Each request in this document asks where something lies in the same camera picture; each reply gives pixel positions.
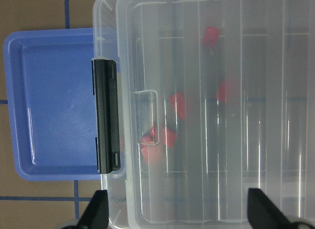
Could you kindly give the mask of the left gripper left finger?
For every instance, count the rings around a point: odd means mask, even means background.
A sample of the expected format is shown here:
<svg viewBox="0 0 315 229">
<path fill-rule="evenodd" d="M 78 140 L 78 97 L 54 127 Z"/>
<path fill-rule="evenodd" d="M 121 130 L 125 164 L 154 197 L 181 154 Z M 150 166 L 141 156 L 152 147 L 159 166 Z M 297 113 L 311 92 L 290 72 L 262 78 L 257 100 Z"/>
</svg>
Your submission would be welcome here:
<svg viewBox="0 0 315 229">
<path fill-rule="evenodd" d="M 97 190 L 75 228 L 106 229 L 108 224 L 108 193 L 106 190 Z"/>
</svg>

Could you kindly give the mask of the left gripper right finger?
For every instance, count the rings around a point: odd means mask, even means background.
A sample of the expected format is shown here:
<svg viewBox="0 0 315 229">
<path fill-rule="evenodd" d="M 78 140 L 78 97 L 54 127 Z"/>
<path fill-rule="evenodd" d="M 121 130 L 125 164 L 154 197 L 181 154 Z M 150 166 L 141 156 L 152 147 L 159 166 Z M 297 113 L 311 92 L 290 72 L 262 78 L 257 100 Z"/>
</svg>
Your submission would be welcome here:
<svg viewBox="0 0 315 229">
<path fill-rule="evenodd" d="M 259 188 L 248 189 L 247 217 L 253 229 L 297 229 Z"/>
</svg>

